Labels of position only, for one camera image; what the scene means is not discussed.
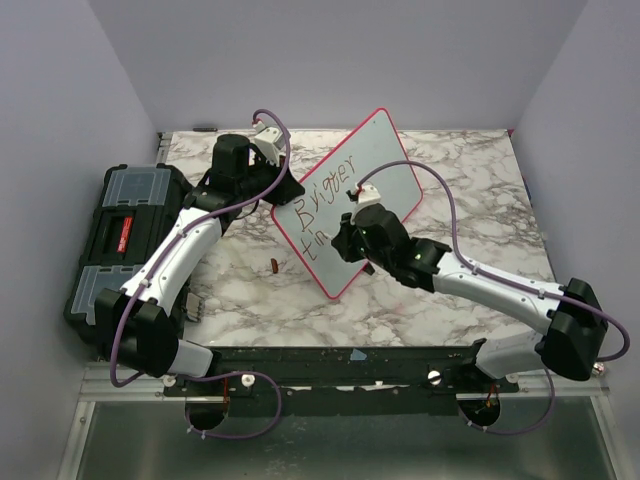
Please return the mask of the pink framed whiteboard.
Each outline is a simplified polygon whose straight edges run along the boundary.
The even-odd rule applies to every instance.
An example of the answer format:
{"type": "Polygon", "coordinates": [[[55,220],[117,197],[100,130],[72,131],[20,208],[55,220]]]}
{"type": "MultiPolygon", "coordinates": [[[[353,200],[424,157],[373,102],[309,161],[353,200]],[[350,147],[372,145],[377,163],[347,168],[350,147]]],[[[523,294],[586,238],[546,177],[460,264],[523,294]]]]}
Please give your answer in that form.
{"type": "Polygon", "coordinates": [[[274,207],[271,217],[316,283],[338,298],[365,267],[344,262],[330,241],[355,204],[347,192],[377,167],[408,158],[389,112],[378,108],[306,173],[305,194],[274,207]]]}

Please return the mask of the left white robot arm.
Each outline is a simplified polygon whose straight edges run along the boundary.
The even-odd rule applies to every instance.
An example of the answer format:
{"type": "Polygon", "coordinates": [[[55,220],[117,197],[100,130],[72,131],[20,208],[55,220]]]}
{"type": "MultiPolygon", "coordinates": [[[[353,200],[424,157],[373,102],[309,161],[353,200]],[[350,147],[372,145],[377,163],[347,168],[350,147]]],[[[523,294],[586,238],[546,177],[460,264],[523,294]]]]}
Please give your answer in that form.
{"type": "Polygon", "coordinates": [[[187,376],[201,395],[220,387],[212,350],[182,339],[172,310],[195,267],[244,207],[286,205],[304,193],[290,172],[290,155],[290,135],[276,127],[253,138],[217,139],[211,167],[186,195],[165,239],[131,279],[95,299],[98,351],[110,365],[155,378],[187,376]]]}

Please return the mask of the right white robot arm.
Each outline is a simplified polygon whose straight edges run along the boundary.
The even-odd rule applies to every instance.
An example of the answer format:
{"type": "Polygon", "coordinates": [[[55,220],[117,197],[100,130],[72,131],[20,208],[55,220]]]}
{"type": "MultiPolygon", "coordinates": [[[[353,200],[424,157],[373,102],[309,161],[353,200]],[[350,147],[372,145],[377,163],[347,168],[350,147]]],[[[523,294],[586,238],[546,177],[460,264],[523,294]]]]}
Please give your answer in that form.
{"type": "Polygon", "coordinates": [[[467,389],[480,392],[496,379],[541,368],[569,380],[590,378],[608,327],[596,314],[600,305],[587,282],[573,278],[559,285],[468,267],[448,245],[410,236],[380,204],[343,214],[331,245],[348,263],[367,260],[406,287],[461,297],[529,327],[524,334],[477,342],[475,358],[459,370],[467,389]]]}

